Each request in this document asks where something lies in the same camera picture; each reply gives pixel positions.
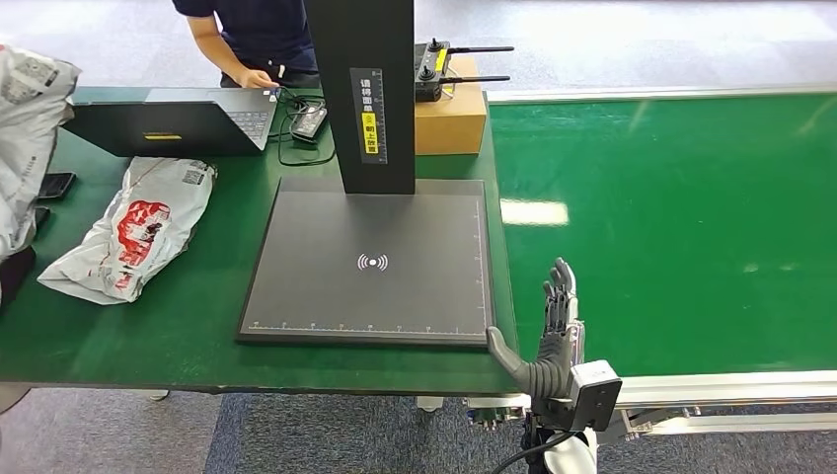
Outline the person's right hand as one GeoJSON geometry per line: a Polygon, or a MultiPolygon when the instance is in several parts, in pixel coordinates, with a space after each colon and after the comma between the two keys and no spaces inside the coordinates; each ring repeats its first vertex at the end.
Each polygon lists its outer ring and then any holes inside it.
{"type": "Polygon", "coordinates": [[[257,69],[244,68],[234,75],[234,81],[242,88],[278,88],[267,72],[257,69]]]}

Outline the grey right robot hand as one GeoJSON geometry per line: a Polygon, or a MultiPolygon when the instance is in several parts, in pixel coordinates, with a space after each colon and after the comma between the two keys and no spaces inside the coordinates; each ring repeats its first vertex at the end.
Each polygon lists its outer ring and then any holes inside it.
{"type": "Polygon", "coordinates": [[[543,283],[544,329],[534,360],[526,361],[514,352],[499,328],[486,329],[491,356],[530,397],[537,415],[546,413],[556,400],[569,398],[573,327],[579,322],[576,278],[570,264],[555,259],[549,275],[543,283]]]}

